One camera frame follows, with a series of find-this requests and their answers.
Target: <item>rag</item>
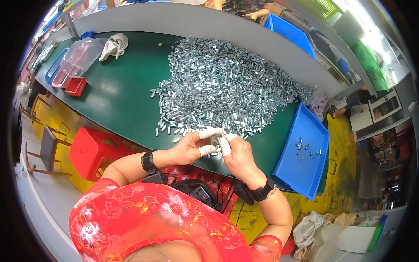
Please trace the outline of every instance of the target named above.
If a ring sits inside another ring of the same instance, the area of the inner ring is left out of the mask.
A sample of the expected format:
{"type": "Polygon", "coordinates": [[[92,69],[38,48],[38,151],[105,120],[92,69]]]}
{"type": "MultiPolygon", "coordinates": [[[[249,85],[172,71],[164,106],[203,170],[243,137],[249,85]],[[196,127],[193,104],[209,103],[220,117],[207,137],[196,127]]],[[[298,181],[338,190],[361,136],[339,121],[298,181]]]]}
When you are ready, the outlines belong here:
{"type": "Polygon", "coordinates": [[[102,55],[99,58],[99,61],[102,62],[108,58],[109,55],[112,55],[118,59],[119,56],[125,53],[125,49],[128,46],[128,37],[123,33],[117,33],[109,37],[106,41],[105,47],[103,48],[102,55]]]}

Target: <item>clear plastic bag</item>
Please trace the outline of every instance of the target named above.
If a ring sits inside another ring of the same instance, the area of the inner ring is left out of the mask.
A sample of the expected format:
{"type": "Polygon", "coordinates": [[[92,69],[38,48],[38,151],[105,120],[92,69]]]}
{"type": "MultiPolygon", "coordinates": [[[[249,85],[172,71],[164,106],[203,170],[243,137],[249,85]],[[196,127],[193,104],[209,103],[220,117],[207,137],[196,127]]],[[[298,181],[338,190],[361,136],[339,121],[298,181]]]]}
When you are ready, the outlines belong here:
{"type": "Polygon", "coordinates": [[[102,53],[107,38],[90,38],[74,42],[65,53],[61,68],[71,78],[80,78],[102,53]]]}

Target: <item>red plastic stool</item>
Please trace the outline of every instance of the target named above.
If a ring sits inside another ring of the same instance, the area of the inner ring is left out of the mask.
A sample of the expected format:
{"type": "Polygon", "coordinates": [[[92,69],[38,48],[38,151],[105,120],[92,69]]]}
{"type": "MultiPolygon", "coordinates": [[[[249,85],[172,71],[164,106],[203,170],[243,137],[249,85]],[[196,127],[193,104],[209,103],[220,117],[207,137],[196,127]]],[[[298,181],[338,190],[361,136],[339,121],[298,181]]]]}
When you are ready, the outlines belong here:
{"type": "Polygon", "coordinates": [[[117,160],[132,154],[134,151],[124,147],[115,135],[82,127],[70,147],[68,158],[83,179],[96,182],[100,178],[96,174],[103,159],[117,160]]]}

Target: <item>red floral dress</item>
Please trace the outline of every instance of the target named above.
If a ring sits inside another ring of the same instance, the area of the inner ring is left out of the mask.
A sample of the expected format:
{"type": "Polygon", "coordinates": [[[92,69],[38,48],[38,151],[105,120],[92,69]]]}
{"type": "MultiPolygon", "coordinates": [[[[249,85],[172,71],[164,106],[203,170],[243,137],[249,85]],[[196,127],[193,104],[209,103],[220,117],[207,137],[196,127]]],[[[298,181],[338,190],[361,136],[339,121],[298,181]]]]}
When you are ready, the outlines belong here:
{"type": "Polygon", "coordinates": [[[122,261],[133,251],[172,240],[189,241],[203,262],[278,261],[282,243],[261,236],[250,246],[225,216],[166,185],[124,187],[98,180],[69,217],[71,239],[83,261],[122,261]]]}

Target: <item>person's hand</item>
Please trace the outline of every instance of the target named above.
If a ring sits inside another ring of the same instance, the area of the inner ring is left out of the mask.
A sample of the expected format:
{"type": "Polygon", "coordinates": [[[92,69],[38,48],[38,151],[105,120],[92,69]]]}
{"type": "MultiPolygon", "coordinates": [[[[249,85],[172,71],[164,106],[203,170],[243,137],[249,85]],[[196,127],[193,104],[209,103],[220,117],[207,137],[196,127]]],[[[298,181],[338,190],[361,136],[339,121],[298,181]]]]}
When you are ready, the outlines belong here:
{"type": "Polygon", "coordinates": [[[234,134],[225,135],[218,142],[224,164],[233,176],[242,180],[250,190],[265,186],[266,176],[256,166],[249,142],[234,134]]]}
{"type": "Polygon", "coordinates": [[[259,18],[259,12],[250,13],[245,16],[248,16],[252,21],[256,21],[259,18]]]}
{"type": "Polygon", "coordinates": [[[214,153],[216,148],[210,145],[210,138],[214,135],[222,134],[225,134],[225,131],[220,127],[189,132],[174,148],[168,150],[168,157],[173,165],[184,166],[192,164],[200,157],[214,153]]]}

